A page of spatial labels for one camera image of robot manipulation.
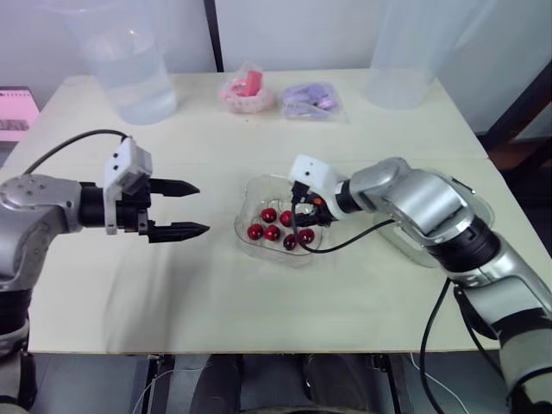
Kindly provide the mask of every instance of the black cable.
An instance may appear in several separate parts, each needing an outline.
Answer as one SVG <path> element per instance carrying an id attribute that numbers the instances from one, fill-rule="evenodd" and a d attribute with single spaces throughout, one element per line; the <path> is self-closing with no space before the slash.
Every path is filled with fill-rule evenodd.
<path id="1" fill-rule="evenodd" d="M 83 138 L 86 138 L 88 136 L 98 135 L 98 134 L 119 135 L 119 136 L 122 137 L 123 140 L 128 137 L 127 134 L 124 134 L 123 132 L 117 131 L 117 130 L 114 130 L 114 129 L 94 129 L 92 131 L 83 132 L 82 134 L 75 135 L 73 138 L 69 138 L 67 141 L 64 141 L 64 142 L 60 143 L 57 147 L 52 148 L 50 151 L 48 151 L 47 153 L 42 155 L 37 161 L 35 161 L 33 164 L 31 164 L 31 166 L 29 168 L 27 168 L 23 174 L 32 174 L 33 171 L 40 164 L 42 164 L 44 161 L 46 161 L 52 155 L 56 154 L 57 152 L 59 152 L 61 149 L 65 148 L 65 147 L 67 147 L 68 145 L 71 145 L 74 142 L 76 142 L 78 140 L 82 140 Z"/>
<path id="2" fill-rule="evenodd" d="M 435 400 L 435 397 L 433 396 L 433 392 L 431 392 L 430 390 L 430 384 L 428 383 L 428 378 L 425 372 L 425 348 L 427 347 L 428 338 L 430 337 L 431 326 L 433 325 L 433 321 L 435 320 L 435 317 L 437 315 L 437 312 L 439 311 L 439 308 L 441 308 L 442 301 L 445 299 L 445 295 L 449 290 L 449 286 L 450 286 L 450 279 L 447 278 L 447 280 L 445 280 L 445 284 L 442 286 L 441 293 L 439 293 L 439 298 L 437 298 L 437 301 L 435 302 L 435 306 L 433 306 L 433 310 L 431 311 L 430 318 L 428 319 L 428 322 L 425 325 L 425 330 L 423 331 L 423 337 L 422 337 L 422 345 L 420 347 L 420 378 L 422 380 L 422 387 L 423 387 L 423 390 L 425 391 L 425 395 L 427 395 L 428 400 L 430 401 L 431 405 L 433 405 L 433 408 L 438 414 L 445 414 L 445 412 L 442 410 L 439 403 L 437 403 L 437 401 Z"/>
<path id="3" fill-rule="evenodd" d="M 470 335 L 470 337 L 472 338 L 472 341 L 474 341 L 475 346 L 481 352 L 481 356 L 483 356 L 483 358 L 485 358 L 485 360 L 489 363 L 491 368 L 494 370 L 495 373 L 497 373 L 497 375 L 500 378 L 504 378 L 504 376 L 502 374 L 502 370 L 500 369 L 499 365 L 494 361 L 493 358 L 491 358 L 491 356 L 486 351 L 486 349 L 483 348 L 483 346 L 481 345 L 480 340 L 477 339 L 477 336 L 475 336 L 474 329 L 469 325 L 469 323 L 467 322 L 467 319 L 464 317 L 464 315 L 462 315 L 462 319 L 464 320 L 464 324 L 466 325 L 467 332 Z"/>
<path id="4" fill-rule="evenodd" d="M 315 248 L 309 248 L 306 244 L 303 243 L 303 241 L 299 237 L 298 230 L 297 230 L 297 224 L 295 223 L 295 208 L 296 207 L 297 207 L 297 204 L 292 203 L 292 229 L 293 229 L 293 235 L 295 235 L 295 239 L 297 240 L 297 243 L 298 243 L 299 246 L 304 248 L 307 252 L 316 253 L 316 254 L 324 254 L 324 253 L 335 252 L 336 250 L 339 250 L 340 248 L 345 248 L 346 246 L 348 246 L 352 242 L 356 242 L 357 240 L 361 239 L 365 235 L 369 235 L 370 233 L 372 233 L 373 231 L 379 229 L 380 227 L 386 226 L 387 224 L 395 223 L 394 220 L 385 220 L 384 222 L 381 222 L 381 223 L 378 223 L 378 224 L 372 226 L 370 229 L 364 230 L 359 235 L 356 235 L 352 239 L 347 240 L 342 244 L 339 244 L 339 245 L 334 246 L 332 248 L 325 248 L 325 249 L 322 249 L 322 250 L 318 250 L 318 249 L 315 249 Z"/>

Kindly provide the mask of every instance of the pink box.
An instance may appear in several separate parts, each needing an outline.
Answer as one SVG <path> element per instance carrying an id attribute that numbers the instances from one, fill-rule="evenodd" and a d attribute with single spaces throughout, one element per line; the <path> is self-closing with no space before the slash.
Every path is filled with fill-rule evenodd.
<path id="1" fill-rule="evenodd" d="M 39 115 L 33 95 L 23 86 L 0 86 L 0 141 L 19 141 Z"/>

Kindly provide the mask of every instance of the clear plastic cylinder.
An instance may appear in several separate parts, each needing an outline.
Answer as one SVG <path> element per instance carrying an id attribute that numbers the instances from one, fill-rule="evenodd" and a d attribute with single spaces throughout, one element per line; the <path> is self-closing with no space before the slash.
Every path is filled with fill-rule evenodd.
<path id="1" fill-rule="evenodd" d="M 367 97 L 390 110 L 420 104 L 443 61 L 472 34 L 494 0 L 387 0 Z"/>
<path id="2" fill-rule="evenodd" d="M 91 72 L 121 118 L 158 122 L 176 109 L 143 0 L 45 0 L 61 13 Z"/>

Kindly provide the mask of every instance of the plastic bag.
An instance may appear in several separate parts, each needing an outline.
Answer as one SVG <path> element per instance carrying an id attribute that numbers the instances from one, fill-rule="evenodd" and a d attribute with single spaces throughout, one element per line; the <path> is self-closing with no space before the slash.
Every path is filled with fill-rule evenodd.
<path id="1" fill-rule="evenodd" d="M 251 114 L 274 105 L 274 94 L 262 82 L 262 68 L 251 62 L 241 65 L 220 91 L 228 109 L 236 113 Z"/>
<path id="2" fill-rule="evenodd" d="M 342 104 L 329 83 L 294 85 L 282 93 L 284 116 L 288 118 L 338 119 Z"/>

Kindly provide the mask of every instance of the purple object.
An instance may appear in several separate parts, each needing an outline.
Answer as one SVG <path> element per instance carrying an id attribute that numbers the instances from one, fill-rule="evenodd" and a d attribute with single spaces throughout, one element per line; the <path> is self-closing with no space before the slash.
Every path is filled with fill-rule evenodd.
<path id="1" fill-rule="evenodd" d="M 301 117 L 330 117 L 330 110 L 339 106 L 331 84 L 301 84 L 287 88 L 282 93 L 284 114 Z"/>

